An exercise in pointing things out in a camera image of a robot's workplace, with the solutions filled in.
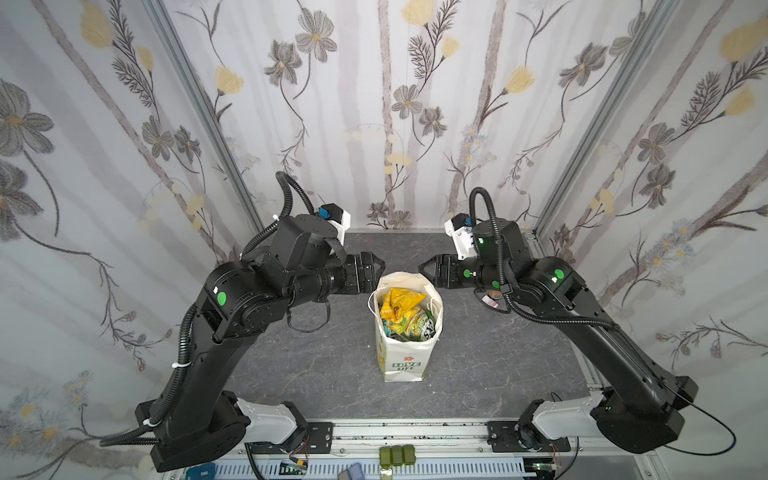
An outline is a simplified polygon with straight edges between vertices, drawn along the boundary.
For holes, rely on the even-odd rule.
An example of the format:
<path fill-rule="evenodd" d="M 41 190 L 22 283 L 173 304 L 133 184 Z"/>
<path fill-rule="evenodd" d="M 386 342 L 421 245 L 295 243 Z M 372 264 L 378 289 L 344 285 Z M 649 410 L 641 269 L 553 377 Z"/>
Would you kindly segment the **yellow chips snack bag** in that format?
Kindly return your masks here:
<path fill-rule="evenodd" d="M 405 314 L 417 307 L 427 297 L 426 294 L 404 288 L 392 288 L 383 297 L 380 316 L 391 323 L 400 322 Z"/>

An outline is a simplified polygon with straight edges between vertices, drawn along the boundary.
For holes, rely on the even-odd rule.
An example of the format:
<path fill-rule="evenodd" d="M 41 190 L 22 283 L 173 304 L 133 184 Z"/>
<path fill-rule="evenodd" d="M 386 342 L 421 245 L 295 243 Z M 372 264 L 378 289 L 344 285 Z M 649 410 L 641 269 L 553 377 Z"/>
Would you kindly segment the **green Fox's candy bag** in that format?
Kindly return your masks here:
<path fill-rule="evenodd" d="M 425 342 L 436 334 L 432 312 L 420 307 L 391 320 L 383 319 L 382 325 L 387 337 L 401 342 Z"/>

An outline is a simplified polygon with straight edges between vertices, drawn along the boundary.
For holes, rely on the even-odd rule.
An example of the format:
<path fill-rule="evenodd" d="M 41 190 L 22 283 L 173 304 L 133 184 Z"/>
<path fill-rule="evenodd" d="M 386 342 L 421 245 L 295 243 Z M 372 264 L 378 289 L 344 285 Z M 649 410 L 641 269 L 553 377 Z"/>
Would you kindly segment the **white paper shopping bag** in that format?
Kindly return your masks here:
<path fill-rule="evenodd" d="M 380 316 L 383 297 L 392 288 L 404 288 L 427 295 L 417 307 L 432 312 L 435 336 L 425 342 L 401 342 L 386 336 Z M 382 277 L 369 296 L 368 307 L 375 317 L 377 361 L 387 382 L 417 382 L 425 376 L 431 354 L 443 330 L 443 301 L 435 287 L 421 274 L 395 272 Z"/>

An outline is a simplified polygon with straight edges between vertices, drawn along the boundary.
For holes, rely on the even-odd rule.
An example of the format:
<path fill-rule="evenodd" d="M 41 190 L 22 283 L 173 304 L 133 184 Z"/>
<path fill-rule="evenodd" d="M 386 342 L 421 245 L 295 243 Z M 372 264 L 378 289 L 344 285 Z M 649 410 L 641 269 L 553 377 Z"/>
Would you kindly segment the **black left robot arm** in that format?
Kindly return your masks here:
<path fill-rule="evenodd" d="M 225 385 L 258 337 L 289 319 L 291 308 L 376 289 L 384 261 L 371 252 L 347 253 L 338 234 L 327 207 L 285 216 L 263 231 L 267 244 L 215 268 L 183 316 L 163 392 L 136 407 L 135 429 L 105 436 L 100 446 L 148 445 L 159 472 L 212 462 L 239 444 L 301 449 L 308 423 L 293 403 L 255 404 Z"/>

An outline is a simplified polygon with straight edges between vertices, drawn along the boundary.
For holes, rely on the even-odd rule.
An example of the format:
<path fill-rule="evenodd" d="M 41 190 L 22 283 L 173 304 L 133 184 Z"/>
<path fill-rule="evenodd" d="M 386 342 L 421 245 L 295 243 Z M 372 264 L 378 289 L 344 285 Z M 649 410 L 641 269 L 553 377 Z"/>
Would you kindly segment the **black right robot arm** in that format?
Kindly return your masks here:
<path fill-rule="evenodd" d="M 455 253 L 422 263 L 437 288 L 495 291 L 488 307 L 563 333 L 607 384 L 585 398 L 532 401 L 514 435 L 526 450 L 564 437 L 602 437 L 634 454 L 676 441 L 697 384 L 653 361 L 598 303 L 585 280 L 563 259 L 532 257 L 513 221 L 478 221 L 457 214 L 444 224 Z"/>

